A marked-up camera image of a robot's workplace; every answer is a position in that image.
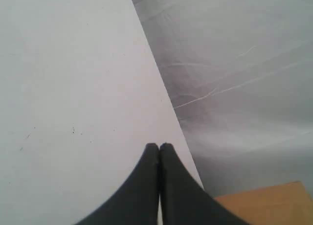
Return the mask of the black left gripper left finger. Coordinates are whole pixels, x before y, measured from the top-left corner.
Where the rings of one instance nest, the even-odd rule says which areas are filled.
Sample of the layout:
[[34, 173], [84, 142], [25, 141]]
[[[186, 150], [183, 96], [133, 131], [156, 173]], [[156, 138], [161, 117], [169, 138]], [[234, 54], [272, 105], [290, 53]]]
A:
[[145, 146], [137, 165], [119, 189], [79, 225], [156, 225], [159, 203], [159, 149]]

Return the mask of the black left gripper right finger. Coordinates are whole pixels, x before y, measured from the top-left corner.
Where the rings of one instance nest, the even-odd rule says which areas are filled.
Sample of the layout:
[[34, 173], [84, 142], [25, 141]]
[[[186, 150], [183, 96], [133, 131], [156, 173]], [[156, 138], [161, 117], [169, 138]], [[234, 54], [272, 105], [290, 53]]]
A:
[[207, 194], [189, 174], [170, 143], [159, 149], [160, 197], [165, 225], [246, 225]]

